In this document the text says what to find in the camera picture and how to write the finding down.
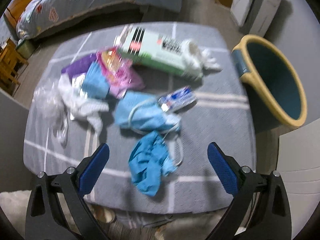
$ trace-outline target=gray tablecloth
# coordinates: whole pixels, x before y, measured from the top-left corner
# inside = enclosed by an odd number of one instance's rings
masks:
[[[180,139],[184,159],[176,172],[163,179],[155,197],[140,193],[131,184],[128,168],[130,153],[141,136],[121,131],[113,122],[117,101],[109,102],[110,112],[102,114],[104,127],[99,138],[86,122],[69,122],[68,143],[63,148],[48,125],[31,105],[25,134],[24,163],[34,173],[57,174],[76,166],[91,155],[99,143],[110,147],[110,159],[94,190],[86,200],[128,212],[153,214],[200,213],[226,207],[232,196],[220,183],[207,158],[207,147],[217,142],[225,154],[255,170],[255,135],[249,102],[242,87],[230,52],[219,32],[211,27],[185,23],[138,24],[148,30],[172,36],[180,41],[195,39],[209,48],[223,70],[206,72],[202,82],[191,82],[146,67],[136,68],[147,85],[147,91],[162,93],[190,84],[199,98],[197,104],[182,111]],[[55,52],[39,85],[48,78],[59,78],[61,69],[72,60],[113,45],[123,26],[98,30],[64,42]],[[170,136],[166,138],[173,158],[180,150]]]

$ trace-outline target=green and white box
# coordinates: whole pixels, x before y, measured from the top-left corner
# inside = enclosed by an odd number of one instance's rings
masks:
[[[126,25],[115,39],[123,57],[173,75],[191,79],[202,78],[203,73],[186,67],[182,58],[181,43],[165,35],[144,28]]]

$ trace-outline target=wooden headboard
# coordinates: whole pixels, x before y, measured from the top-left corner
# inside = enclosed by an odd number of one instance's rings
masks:
[[[21,14],[31,1],[32,0],[13,0],[4,11],[5,16],[14,29],[17,27]]]

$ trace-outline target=blue gripper pad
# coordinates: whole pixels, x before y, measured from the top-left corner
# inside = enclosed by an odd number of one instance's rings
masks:
[[[79,177],[78,192],[83,197],[89,194],[96,184],[104,166],[109,160],[109,147],[107,144],[101,144],[93,153],[92,158]]]
[[[238,193],[237,176],[213,143],[208,146],[208,159],[225,191],[235,196]]]

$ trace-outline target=blue cloth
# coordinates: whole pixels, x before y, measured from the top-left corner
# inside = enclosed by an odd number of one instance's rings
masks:
[[[114,119],[120,128],[129,129],[128,118],[131,110],[139,103],[150,100],[139,107],[132,116],[131,126],[142,131],[165,131],[180,123],[180,117],[166,114],[158,105],[156,97],[147,93],[127,91],[116,107]]]
[[[163,138],[153,131],[140,139],[129,158],[132,183],[148,196],[158,192],[161,175],[167,176],[177,167],[173,165]]]
[[[82,90],[88,93],[89,98],[105,99],[109,89],[110,86],[102,75],[100,65],[92,62],[85,75]]]

